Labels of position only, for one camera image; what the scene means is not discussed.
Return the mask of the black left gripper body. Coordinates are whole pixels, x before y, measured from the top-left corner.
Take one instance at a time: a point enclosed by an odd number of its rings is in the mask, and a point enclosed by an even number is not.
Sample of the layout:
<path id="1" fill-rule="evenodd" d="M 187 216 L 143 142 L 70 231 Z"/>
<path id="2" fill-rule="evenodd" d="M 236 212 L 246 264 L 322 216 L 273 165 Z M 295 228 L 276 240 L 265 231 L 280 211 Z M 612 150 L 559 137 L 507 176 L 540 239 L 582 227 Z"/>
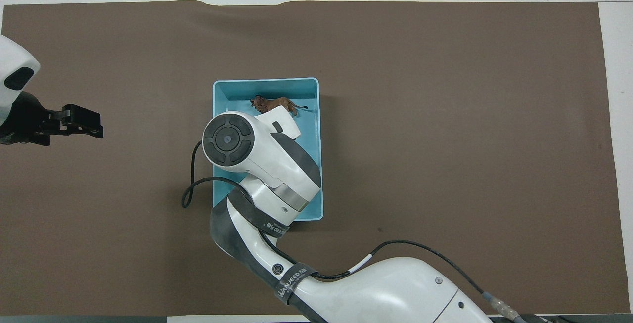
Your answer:
<path id="1" fill-rule="evenodd" d="M 0 125 L 0 143 L 50 145 L 50 136 L 62 134 L 60 121 L 52 117 L 54 113 L 45 109 L 30 93 L 22 92 Z"/>

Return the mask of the brown lion toy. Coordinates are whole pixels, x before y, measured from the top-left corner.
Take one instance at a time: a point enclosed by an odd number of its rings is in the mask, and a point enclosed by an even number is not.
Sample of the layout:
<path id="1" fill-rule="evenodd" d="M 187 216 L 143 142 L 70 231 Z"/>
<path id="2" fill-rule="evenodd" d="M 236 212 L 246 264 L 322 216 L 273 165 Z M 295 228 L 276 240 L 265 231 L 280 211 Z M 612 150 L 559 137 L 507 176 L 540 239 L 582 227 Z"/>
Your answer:
<path id="1" fill-rule="evenodd" d="M 250 104 L 260 114 L 272 111 L 273 109 L 276 109 L 276 107 L 282 107 L 285 111 L 291 113 L 292 117 L 298 116 L 298 109 L 309 109 L 307 106 L 298 106 L 287 97 L 269 99 L 261 95 L 256 95 L 254 98 L 250 99 Z"/>

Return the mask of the light blue storage box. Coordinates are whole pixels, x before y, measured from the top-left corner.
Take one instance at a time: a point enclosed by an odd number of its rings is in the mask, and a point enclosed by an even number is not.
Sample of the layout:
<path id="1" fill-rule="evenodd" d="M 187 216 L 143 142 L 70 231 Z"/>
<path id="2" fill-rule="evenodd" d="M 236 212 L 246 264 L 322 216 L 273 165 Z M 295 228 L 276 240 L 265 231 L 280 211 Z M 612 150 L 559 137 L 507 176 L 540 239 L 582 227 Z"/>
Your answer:
<path id="1" fill-rule="evenodd" d="M 282 107 L 260 114 L 256 95 L 287 97 L 298 106 L 292 117 Z M 316 78 L 219 80 L 213 84 L 213 118 L 203 131 L 203 151 L 213 174 L 239 182 L 255 179 L 280 199 L 289 199 L 295 220 L 320 220 L 321 127 Z"/>

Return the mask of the brown table mat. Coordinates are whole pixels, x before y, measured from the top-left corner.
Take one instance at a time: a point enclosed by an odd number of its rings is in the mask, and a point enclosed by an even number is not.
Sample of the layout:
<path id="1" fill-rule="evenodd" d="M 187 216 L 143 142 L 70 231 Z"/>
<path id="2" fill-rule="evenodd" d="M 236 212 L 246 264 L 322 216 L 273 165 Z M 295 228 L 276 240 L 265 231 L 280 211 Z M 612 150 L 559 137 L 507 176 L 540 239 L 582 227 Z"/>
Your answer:
<path id="1" fill-rule="evenodd" d="M 7 6 L 48 108 L 104 138 L 0 145 L 0 316 L 294 315 L 181 207 L 217 80 L 314 77 L 324 216 L 283 251 L 341 273 L 380 242 L 454 260 L 522 313 L 629 310 L 594 3 Z"/>

